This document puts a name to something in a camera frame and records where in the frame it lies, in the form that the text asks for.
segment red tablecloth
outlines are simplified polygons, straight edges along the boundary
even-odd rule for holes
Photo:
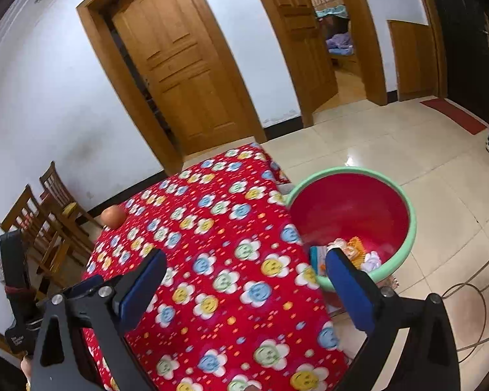
[[[129,199],[84,278],[169,268],[126,340],[160,391],[324,391],[347,369],[314,272],[283,206],[288,182],[257,144],[229,150]],[[117,389],[91,330],[89,350]]]

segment wooden door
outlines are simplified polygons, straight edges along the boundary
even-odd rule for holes
[[[239,99],[201,19],[206,3],[200,4],[119,0],[111,11],[130,57],[185,154],[253,136],[250,124],[259,122],[253,106],[250,113]]]
[[[447,97],[489,123],[489,26],[476,0],[435,0],[447,59]]]
[[[283,51],[305,126],[338,92],[337,80],[311,0],[261,0]]]

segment wooden cabinet door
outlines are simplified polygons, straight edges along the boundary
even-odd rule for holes
[[[130,57],[185,154],[254,135],[196,3],[119,0],[111,11]]]
[[[261,0],[283,51],[305,126],[338,92],[330,54],[311,0]]]

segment blue gripper pad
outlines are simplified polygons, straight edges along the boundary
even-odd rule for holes
[[[373,316],[373,303],[358,278],[365,275],[369,281],[369,276],[348,260],[340,249],[332,249],[326,255],[326,273],[337,291],[340,300],[344,304],[355,328],[370,334],[375,328],[375,318]]]
[[[167,258],[163,251],[158,251],[120,302],[118,331],[121,334],[136,328],[166,272]]]

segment white wall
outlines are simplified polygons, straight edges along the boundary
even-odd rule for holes
[[[0,43],[0,221],[51,160],[87,209],[162,170],[116,96],[76,12],[27,0]],[[0,284],[0,331],[11,323]]]
[[[97,61],[83,0],[17,0],[0,25],[0,221],[51,160],[89,209],[162,170]],[[208,0],[263,126],[300,114],[260,0]],[[0,284],[0,331],[12,321]]]
[[[283,53],[261,0],[207,0],[263,127],[300,115]]]
[[[391,42],[388,20],[401,20],[413,23],[428,24],[422,0],[368,0],[380,44],[386,90],[397,89],[395,55]]]

